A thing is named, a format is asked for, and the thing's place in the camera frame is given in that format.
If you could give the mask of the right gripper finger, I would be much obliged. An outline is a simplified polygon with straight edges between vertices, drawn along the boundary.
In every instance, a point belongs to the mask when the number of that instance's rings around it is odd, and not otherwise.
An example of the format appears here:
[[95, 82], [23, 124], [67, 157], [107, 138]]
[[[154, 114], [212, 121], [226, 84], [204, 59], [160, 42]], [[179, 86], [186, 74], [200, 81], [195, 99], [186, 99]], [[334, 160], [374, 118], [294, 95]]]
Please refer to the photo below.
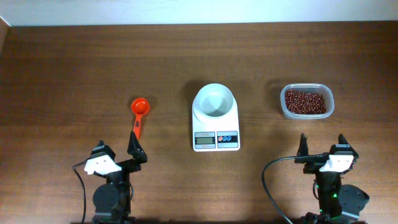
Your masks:
[[348, 143], [343, 134], [338, 135], [338, 144], [332, 145], [329, 153], [331, 155], [352, 155], [354, 157], [353, 162], [356, 162], [359, 158], [359, 154]]
[[300, 143], [297, 151], [297, 157], [308, 156], [307, 137], [304, 133], [300, 135]]

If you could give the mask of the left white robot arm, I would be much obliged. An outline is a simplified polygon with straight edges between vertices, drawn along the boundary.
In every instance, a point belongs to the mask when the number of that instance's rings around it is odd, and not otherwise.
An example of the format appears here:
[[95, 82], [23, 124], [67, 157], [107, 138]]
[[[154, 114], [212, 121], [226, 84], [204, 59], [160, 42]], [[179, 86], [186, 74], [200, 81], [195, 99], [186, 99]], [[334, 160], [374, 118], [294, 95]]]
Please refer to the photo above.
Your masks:
[[92, 223], [136, 222], [136, 219], [130, 216], [134, 195], [130, 174], [141, 170], [141, 165], [147, 162], [147, 155], [133, 131], [129, 136], [127, 153], [132, 156], [131, 159], [115, 162], [116, 153], [100, 140], [86, 161], [84, 171], [87, 174], [106, 179], [106, 183], [100, 185], [93, 194], [95, 214]]

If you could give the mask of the orange measuring scoop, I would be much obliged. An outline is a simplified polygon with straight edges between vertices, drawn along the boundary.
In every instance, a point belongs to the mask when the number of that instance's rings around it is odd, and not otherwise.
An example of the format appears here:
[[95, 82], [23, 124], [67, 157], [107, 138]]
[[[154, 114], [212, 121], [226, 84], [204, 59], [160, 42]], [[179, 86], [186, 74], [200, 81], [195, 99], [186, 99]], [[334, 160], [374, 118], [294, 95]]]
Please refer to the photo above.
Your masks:
[[149, 102], [145, 98], [136, 98], [131, 104], [131, 110], [135, 114], [135, 121], [133, 131], [136, 137], [139, 139], [141, 135], [141, 119], [150, 110]]

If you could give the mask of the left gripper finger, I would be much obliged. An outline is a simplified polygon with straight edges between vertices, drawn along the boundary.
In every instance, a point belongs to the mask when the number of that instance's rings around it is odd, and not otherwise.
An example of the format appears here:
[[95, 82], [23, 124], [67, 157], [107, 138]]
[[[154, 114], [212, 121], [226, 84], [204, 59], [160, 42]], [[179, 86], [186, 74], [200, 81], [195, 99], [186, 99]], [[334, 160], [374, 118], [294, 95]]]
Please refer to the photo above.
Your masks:
[[130, 154], [135, 161], [138, 163], [147, 162], [147, 154], [139, 144], [138, 138], [134, 131], [131, 131], [129, 137], [129, 144], [127, 147], [127, 153]]
[[115, 152], [103, 140], [99, 140], [97, 146], [93, 148], [90, 154], [90, 159], [104, 155], [109, 156], [112, 160], [116, 157]]

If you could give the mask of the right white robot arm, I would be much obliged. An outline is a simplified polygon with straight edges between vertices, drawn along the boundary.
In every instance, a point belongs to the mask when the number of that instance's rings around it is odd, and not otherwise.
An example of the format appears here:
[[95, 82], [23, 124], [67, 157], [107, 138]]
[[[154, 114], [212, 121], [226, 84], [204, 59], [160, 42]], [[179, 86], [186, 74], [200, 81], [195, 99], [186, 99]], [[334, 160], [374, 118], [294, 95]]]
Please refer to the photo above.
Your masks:
[[369, 195], [360, 188], [341, 183], [344, 174], [353, 169], [359, 154], [338, 136], [338, 144], [329, 152], [310, 155], [307, 137], [300, 136], [300, 145], [295, 157], [296, 164], [303, 164], [304, 174], [314, 174], [313, 194], [318, 200], [319, 214], [308, 212], [300, 218], [300, 223], [355, 223], [360, 211], [369, 202]]

